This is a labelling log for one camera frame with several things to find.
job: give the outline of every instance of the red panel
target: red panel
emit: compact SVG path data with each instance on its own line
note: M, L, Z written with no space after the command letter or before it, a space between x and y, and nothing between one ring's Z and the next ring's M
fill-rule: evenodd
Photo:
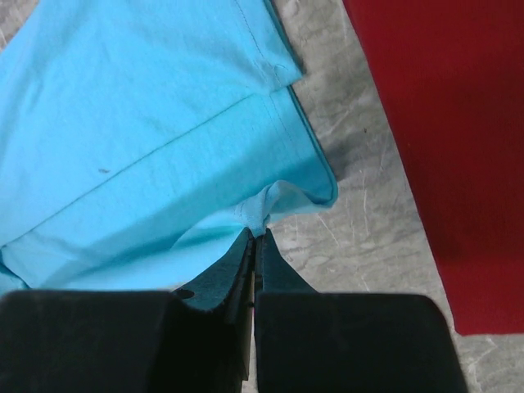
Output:
M524 1L345 3L457 331L524 332Z

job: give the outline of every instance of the blue cloth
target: blue cloth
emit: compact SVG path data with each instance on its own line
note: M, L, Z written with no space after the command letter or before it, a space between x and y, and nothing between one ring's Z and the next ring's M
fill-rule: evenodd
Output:
M42 0L0 56L0 292L166 287L332 205L281 32L263 0Z

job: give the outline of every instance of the blue fabric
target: blue fabric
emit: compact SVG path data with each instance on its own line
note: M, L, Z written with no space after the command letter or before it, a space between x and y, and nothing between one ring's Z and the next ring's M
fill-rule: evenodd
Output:
M264 0L42 0L0 56L0 292L187 281L332 172Z

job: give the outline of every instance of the stone floor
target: stone floor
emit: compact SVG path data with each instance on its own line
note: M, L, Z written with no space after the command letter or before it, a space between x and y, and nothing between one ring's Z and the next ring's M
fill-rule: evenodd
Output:
M36 2L0 0L0 49ZM296 93L340 188L330 211L274 226L282 254L320 291L428 295L453 331L395 141L341 0L275 4L307 71ZM471 393L524 391L524 336L454 334L454 341ZM256 391L254 376L245 392Z

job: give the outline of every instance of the gray countertop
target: gray countertop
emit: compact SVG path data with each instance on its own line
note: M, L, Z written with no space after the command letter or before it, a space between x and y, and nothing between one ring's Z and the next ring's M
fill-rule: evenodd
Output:
M0 0L0 48L36 2ZM307 71L296 94L340 188L331 210L274 225L283 256L320 291L428 295L453 331L395 141L341 0L275 3ZM523 335L454 334L454 341L471 393L524 391ZM253 377L245 391L256 391Z

